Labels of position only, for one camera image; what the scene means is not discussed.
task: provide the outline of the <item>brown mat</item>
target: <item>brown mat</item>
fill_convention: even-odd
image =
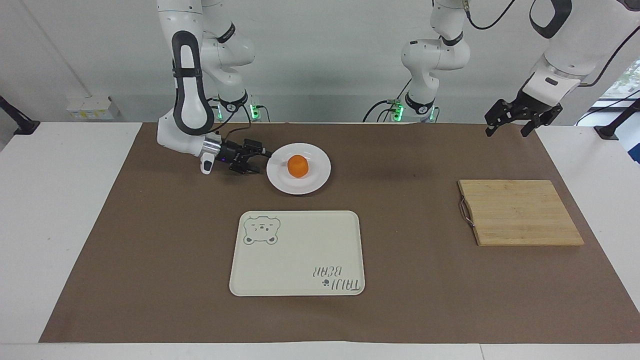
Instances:
[[[293,197],[220,163],[204,176],[144,124],[40,341],[640,343],[640,315],[540,140],[516,126],[491,139],[483,130],[257,124],[234,134],[327,152],[328,183]],[[551,180],[585,245],[478,247],[459,179]],[[359,215],[361,295],[229,292],[239,217],[281,209]]]

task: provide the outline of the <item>bear face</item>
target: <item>bear face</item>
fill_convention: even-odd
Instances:
[[[243,242],[251,245],[256,241],[264,241],[269,245],[273,245],[278,241],[277,233],[279,228],[280,220],[278,218],[249,218],[244,221]]]

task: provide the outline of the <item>white table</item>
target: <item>white table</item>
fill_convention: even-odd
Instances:
[[[37,344],[139,128],[44,122],[0,152],[0,359],[640,359],[640,344]],[[640,167],[591,128],[538,134],[640,308]]]

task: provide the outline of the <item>white tray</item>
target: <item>white tray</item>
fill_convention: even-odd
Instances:
[[[364,286],[354,212],[249,211],[241,216],[229,280],[235,296],[358,295]]]

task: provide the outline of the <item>orange ball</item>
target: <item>orange ball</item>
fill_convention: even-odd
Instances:
[[[294,155],[287,162],[287,169],[291,176],[299,179],[309,173],[309,162],[302,155]]]

